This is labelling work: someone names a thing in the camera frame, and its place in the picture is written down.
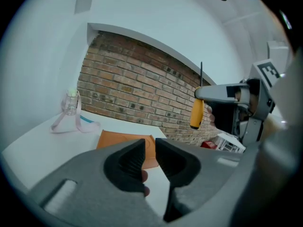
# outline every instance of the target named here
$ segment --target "white wall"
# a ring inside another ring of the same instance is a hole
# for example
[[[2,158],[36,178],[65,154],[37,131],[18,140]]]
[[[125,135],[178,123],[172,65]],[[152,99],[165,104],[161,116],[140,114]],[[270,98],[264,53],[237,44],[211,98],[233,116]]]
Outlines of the white wall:
[[[60,112],[96,35],[76,0],[27,0],[0,45],[0,150]]]
[[[60,112],[76,86],[93,29],[132,36],[216,84],[243,78],[221,24],[195,0],[27,0],[0,45],[0,150]]]
[[[94,29],[117,26],[111,29],[116,33],[128,29],[127,35],[137,35],[197,72],[202,60],[205,74],[216,84],[243,79],[240,59],[222,25],[195,0],[93,0],[89,22]]]

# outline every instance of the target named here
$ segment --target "brick wall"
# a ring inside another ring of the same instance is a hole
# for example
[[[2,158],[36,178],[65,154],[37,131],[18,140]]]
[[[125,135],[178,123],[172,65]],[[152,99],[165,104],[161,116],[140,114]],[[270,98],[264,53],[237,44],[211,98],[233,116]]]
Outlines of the brick wall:
[[[78,90],[86,111],[159,126],[168,138],[200,145],[218,130],[209,125],[206,110],[199,130],[189,126],[199,80],[189,67],[148,44],[100,31],[83,61]]]

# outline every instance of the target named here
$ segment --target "blue tape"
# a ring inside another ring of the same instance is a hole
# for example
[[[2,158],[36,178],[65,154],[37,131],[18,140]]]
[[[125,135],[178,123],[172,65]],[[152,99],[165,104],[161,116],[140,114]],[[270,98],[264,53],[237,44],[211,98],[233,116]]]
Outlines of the blue tape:
[[[92,120],[89,120],[89,119],[83,117],[82,115],[80,115],[80,118],[83,119],[83,120],[86,121],[86,122],[93,123]]]

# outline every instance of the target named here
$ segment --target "white tabletop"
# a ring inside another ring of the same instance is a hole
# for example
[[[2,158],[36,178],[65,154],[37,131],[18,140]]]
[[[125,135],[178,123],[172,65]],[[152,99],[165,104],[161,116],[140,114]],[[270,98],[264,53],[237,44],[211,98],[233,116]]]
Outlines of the white tabletop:
[[[90,133],[50,133],[50,126],[58,118],[57,115],[21,136],[2,152],[12,172],[28,190],[72,157],[95,149],[102,130],[165,138],[162,131],[155,126],[112,119],[85,111],[81,115],[100,122],[100,129]],[[74,116],[65,116],[60,127],[73,128],[74,122]],[[148,169],[147,172],[149,178],[145,185],[150,188],[151,193],[146,200],[162,216],[168,198],[169,181],[160,167]]]

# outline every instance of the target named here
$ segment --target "cardboard piece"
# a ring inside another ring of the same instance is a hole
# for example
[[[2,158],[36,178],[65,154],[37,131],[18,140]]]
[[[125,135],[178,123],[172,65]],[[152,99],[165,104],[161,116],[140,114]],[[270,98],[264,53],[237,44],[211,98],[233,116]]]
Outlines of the cardboard piece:
[[[142,169],[157,167],[155,139],[152,135],[123,134],[110,131],[102,131],[97,148],[115,145],[124,141],[145,139],[145,161]]]

